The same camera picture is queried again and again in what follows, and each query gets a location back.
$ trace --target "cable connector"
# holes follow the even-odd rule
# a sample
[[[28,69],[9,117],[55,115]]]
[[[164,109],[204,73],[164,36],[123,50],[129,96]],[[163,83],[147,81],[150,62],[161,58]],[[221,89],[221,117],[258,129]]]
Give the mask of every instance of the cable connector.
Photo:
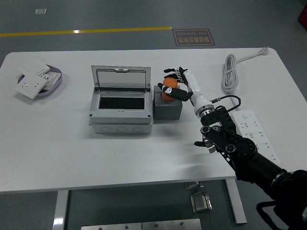
[[[215,99],[210,100],[210,101],[211,101],[212,104],[213,104],[213,103],[219,102],[220,100],[221,100],[221,98],[218,97],[218,98],[215,98]]]
[[[259,51],[259,54],[260,55],[268,55],[269,54],[269,47],[267,46],[267,47],[264,47],[264,48],[262,48],[260,51]]]

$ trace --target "power socket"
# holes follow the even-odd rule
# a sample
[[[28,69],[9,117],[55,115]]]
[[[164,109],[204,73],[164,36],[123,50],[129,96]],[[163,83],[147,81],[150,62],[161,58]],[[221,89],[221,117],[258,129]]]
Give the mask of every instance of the power socket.
[[[241,136],[251,139],[262,156],[279,165],[280,161],[276,152],[255,113],[252,110],[241,110],[233,112],[231,116]]]
[[[48,82],[47,79],[28,72],[16,85],[15,90],[33,99]]]

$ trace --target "gray floor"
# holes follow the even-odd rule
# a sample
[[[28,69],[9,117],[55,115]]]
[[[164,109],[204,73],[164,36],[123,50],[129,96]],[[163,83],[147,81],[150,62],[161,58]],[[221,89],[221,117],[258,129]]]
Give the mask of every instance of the gray floor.
[[[307,98],[307,30],[297,21],[306,0],[0,2],[0,33],[172,26],[209,28],[215,46],[197,48],[270,46]],[[35,15],[37,8],[47,8],[47,14]],[[21,51],[179,48],[172,31],[0,37],[0,47],[0,63],[8,53]],[[258,202],[269,198],[254,184],[237,183],[248,220],[243,225],[234,222],[224,181],[205,184],[213,212],[196,216],[184,184],[71,191],[66,228],[200,218],[203,229],[269,229],[255,210]],[[0,229],[52,229],[56,198],[56,192],[0,195]]]

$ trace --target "gray electrical box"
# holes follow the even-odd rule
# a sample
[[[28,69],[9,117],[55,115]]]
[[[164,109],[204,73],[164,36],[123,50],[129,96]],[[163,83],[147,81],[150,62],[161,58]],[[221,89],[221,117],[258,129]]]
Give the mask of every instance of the gray electrical box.
[[[95,133],[150,133],[150,67],[92,66],[94,93],[89,125]]]

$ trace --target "black cable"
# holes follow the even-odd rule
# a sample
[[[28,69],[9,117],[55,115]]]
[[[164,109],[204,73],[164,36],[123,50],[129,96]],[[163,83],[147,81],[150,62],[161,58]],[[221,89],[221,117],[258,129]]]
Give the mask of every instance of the black cable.
[[[271,219],[271,217],[262,209],[264,207],[271,207],[276,205],[276,201],[268,201],[268,202],[262,202],[257,204],[257,212],[259,213],[259,215],[261,216],[261,218],[270,226],[271,229],[273,230],[282,230],[279,227],[277,227],[275,225],[275,223],[273,222],[273,220]]]
[[[238,96],[235,96],[235,95],[226,95],[226,96],[223,96],[223,97],[219,97],[219,98],[216,98],[216,99],[213,99],[211,102],[212,103],[216,103],[216,102],[219,102],[220,100],[226,98],[226,97],[234,97],[234,98],[237,98],[238,99],[238,104],[235,105],[234,107],[230,108],[227,110],[227,112],[230,112],[234,109],[237,109],[240,105],[241,105],[241,98],[239,98]]]

